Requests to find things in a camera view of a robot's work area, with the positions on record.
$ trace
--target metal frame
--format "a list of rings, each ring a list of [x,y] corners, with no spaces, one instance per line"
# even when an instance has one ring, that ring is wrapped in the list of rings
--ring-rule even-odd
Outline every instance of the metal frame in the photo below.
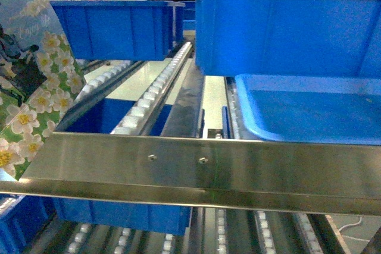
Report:
[[[380,146],[55,133],[0,192],[381,216],[380,154]]]

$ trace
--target cable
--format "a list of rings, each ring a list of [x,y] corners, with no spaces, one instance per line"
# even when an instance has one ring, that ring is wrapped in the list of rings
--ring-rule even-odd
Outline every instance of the cable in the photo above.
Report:
[[[341,231],[343,231],[345,229],[348,229],[350,227],[359,226],[362,223],[363,223],[363,217],[359,217],[359,220],[356,223],[345,224],[342,227],[340,227],[339,228],[339,232],[341,232]],[[348,238],[348,239],[352,239],[352,240],[356,240],[356,241],[361,241],[361,242],[369,242],[370,241],[370,240],[367,240],[367,239],[356,238],[356,237],[348,236],[348,235],[342,235],[342,237]]]
[[[339,232],[341,232],[344,229],[347,229],[349,227],[359,226],[359,225],[361,225],[361,223],[363,223],[363,217],[360,217],[360,219],[356,223],[350,223],[350,224],[343,225],[342,227],[339,228]]]
[[[368,243],[370,242],[370,240],[367,240],[367,239],[356,238],[356,237],[348,236],[348,235],[342,235],[342,237],[353,239],[353,240],[356,240],[356,241],[362,241],[362,242],[368,242]]]

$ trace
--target blue plastic bin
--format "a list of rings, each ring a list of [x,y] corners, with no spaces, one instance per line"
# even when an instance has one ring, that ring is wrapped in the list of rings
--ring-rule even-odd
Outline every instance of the blue plastic bin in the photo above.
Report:
[[[104,99],[74,123],[67,131],[110,133],[133,101]],[[158,136],[164,127],[171,106],[166,105],[151,131]],[[191,209],[182,206],[143,205],[134,203],[100,202],[78,199],[54,199],[60,219],[92,224],[129,227],[138,230],[183,235],[189,225]]]
[[[184,20],[184,31],[196,30],[196,20]]]
[[[48,222],[54,205],[49,197],[10,195],[0,195],[0,205],[8,198],[16,201],[0,213],[0,253],[19,254]]]
[[[381,76],[381,0],[196,0],[212,76]]]
[[[183,1],[185,4],[184,20],[196,19],[196,2],[195,1]]]
[[[381,80],[236,76],[246,128],[273,141],[381,145]]]
[[[78,59],[162,61],[180,39],[183,7],[171,1],[52,1]],[[173,17],[177,13],[173,39]]]

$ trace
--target yellow flower center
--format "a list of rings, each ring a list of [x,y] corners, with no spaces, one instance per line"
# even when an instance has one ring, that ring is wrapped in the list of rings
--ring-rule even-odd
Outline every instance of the yellow flower center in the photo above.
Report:
[[[12,153],[0,151],[0,168],[8,165],[11,161]]]
[[[29,117],[26,114],[20,114],[17,119],[22,125],[28,124],[29,123]]]
[[[62,60],[62,65],[63,65],[63,66],[66,67],[68,64],[69,64],[69,59],[63,59],[63,60]]]
[[[38,150],[38,145],[36,143],[29,144],[29,151],[30,152],[37,152],[37,150]]]
[[[55,47],[55,40],[53,38],[48,40],[48,46],[49,47]]]
[[[41,105],[46,105],[48,103],[48,101],[46,100],[46,98],[44,98],[43,96],[40,96],[37,100],[37,102]]]
[[[68,106],[67,99],[62,98],[60,100],[60,104],[61,104],[61,107],[67,107]]]
[[[48,65],[48,62],[49,62],[48,59],[42,59],[41,60],[41,65],[42,66],[46,66],[46,65]]]

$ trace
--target screw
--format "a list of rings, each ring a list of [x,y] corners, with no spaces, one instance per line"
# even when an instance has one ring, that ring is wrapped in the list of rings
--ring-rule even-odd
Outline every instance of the screw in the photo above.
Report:
[[[208,162],[208,158],[206,158],[206,157],[199,158],[198,162],[199,162],[199,164],[204,165]]]
[[[156,155],[149,155],[147,158],[148,158],[148,160],[150,160],[150,161],[154,161],[154,160],[157,159],[157,156],[156,156]]]

